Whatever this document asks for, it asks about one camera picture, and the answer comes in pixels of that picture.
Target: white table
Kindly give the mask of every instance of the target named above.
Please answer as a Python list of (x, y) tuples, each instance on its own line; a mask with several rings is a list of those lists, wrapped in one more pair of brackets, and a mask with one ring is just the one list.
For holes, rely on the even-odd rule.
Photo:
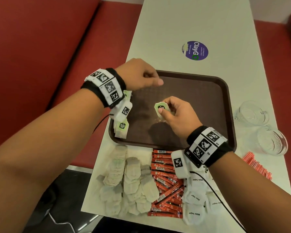
[[(182, 46), (188, 41), (203, 43), (208, 57), (187, 58)], [(142, 58), (158, 70), (220, 77), (228, 84), (233, 111), (244, 101), (258, 101), (270, 114), (269, 124), (276, 127), (249, 0), (145, 0), (127, 60), (131, 58)], [(95, 179), (106, 172), (105, 161), (116, 145), (108, 128), (109, 123), (81, 209), (98, 215), (105, 211)], [(241, 130), (236, 132), (236, 153), (244, 156)], [(143, 164), (150, 162), (151, 149), (128, 149), (129, 156), (137, 156)], [(273, 182), (291, 194), (283, 156), (256, 154), (256, 159), (273, 174)], [(169, 217), (129, 214), (125, 220), (180, 232), (242, 232), (226, 211), (208, 215), (199, 226), (186, 226), (181, 219)]]

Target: brown tray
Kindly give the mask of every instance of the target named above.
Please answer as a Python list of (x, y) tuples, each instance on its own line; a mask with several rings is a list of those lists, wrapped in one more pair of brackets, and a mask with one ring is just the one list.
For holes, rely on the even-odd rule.
[(175, 96), (190, 102), (202, 124), (213, 127), (228, 138), (236, 150), (236, 138), (230, 95), (226, 82), (218, 77), (157, 71), (164, 85), (132, 92), (133, 104), (127, 120), (129, 129), (126, 139), (114, 137), (113, 120), (109, 125), (111, 139), (123, 145), (134, 145), (163, 150), (179, 150), (188, 147), (171, 127), (160, 121), (154, 105), (163, 99)]

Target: person's left arm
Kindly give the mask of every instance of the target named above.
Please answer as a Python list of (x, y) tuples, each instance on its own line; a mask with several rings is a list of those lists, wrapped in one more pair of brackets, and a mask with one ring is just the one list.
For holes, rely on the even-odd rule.
[[(115, 70), (127, 90), (163, 84), (141, 59)], [(103, 110), (96, 94), (81, 89), (0, 146), (0, 232), (23, 230), (45, 189), (88, 142)]]

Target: tray rim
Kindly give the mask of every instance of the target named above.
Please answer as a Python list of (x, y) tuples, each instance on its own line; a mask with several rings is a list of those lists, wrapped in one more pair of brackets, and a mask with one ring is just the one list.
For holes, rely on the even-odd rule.
[[(236, 133), (235, 133), (235, 126), (234, 126), (234, 118), (233, 118), (233, 111), (232, 111), (232, 105), (231, 105), (231, 98), (230, 98), (230, 93), (229, 93), (229, 89), (228, 89), (228, 85), (227, 83), (216, 76), (209, 76), (209, 75), (202, 75), (202, 74), (189, 74), (189, 73), (181, 73), (181, 72), (173, 72), (173, 71), (165, 71), (165, 70), (156, 70), (158, 73), (162, 72), (162, 73), (171, 73), (171, 75), (173, 76), (163, 76), (163, 77), (169, 77), (169, 78), (179, 78), (176, 77), (175, 74), (181, 74), (184, 75), (184, 79), (191, 79), (191, 80), (198, 80), (198, 81), (208, 81), (208, 82), (214, 82), (217, 85), (220, 86), (220, 88), (222, 89), (222, 93), (225, 92), (225, 94), (227, 94), (227, 98), (223, 97), (223, 102), (224, 104), (228, 105), (228, 108), (224, 110), (225, 112), (225, 118), (230, 118), (230, 121), (227, 121), (226, 119), (226, 126), (227, 128), (232, 128), (231, 130), (227, 130), (227, 135), (228, 138), (232, 137), (233, 141), (228, 140), (228, 144), (233, 147), (234, 152), (237, 149), (237, 141), (236, 141)], [(149, 145), (146, 143), (135, 143), (135, 142), (128, 142), (126, 141), (126, 139), (121, 139), (121, 138), (117, 138), (115, 137), (115, 133), (113, 131), (113, 123), (114, 120), (111, 119), (110, 123), (109, 123), (109, 136), (112, 139), (112, 141), (116, 142), (117, 144), (122, 144), (122, 145), (132, 145), (132, 146), (140, 146), (140, 147), (147, 147), (147, 148), (153, 148), (153, 149), (161, 149), (161, 150), (171, 150), (171, 151), (175, 151), (175, 150), (179, 150), (179, 147), (175, 147), (175, 146), (163, 146), (163, 145)]]

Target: black cable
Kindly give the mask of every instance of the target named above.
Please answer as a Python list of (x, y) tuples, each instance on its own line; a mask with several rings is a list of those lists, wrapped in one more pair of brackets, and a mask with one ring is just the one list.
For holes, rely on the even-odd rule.
[(221, 204), (223, 204), (223, 206), (225, 207), (226, 211), (228, 211), (228, 213), (232, 216), (232, 218), (238, 223), (238, 225), (245, 231), (246, 229), (240, 224), (239, 221), (237, 221), (237, 219), (233, 216), (233, 214), (227, 209), (227, 207), (225, 206), (225, 204), (222, 202), (222, 200), (219, 198), (219, 196), (217, 195), (217, 193), (214, 191), (214, 189), (212, 189), (211, 185), (205, 180), (205, 178), (203, 178), (200, 174), (196, 173), (196, 172), (193, 172), (193, 171), (190, 171), (190, 173), (195, 173), (197, 174), (198, 176), (200, 176), (206, 183), (207, 185), (210, 187), (210, 189), (213, 191), (213, 193), (216, 195), (216, 197), (220, 200)]
[(98, 125), (95, 127), (95, 129), (94, 129), (94, 131), (93, 131), (93, 133), (96, 131), (96, 129), (97, 129), (97, 127), (106, 119), (106, 117), (108, 117), (108, 116), (110, 116), (110, 115), (114, 115), (114, 114), (108, 114), (108, 115), (106, 115), (99, 123), (98, 123)]

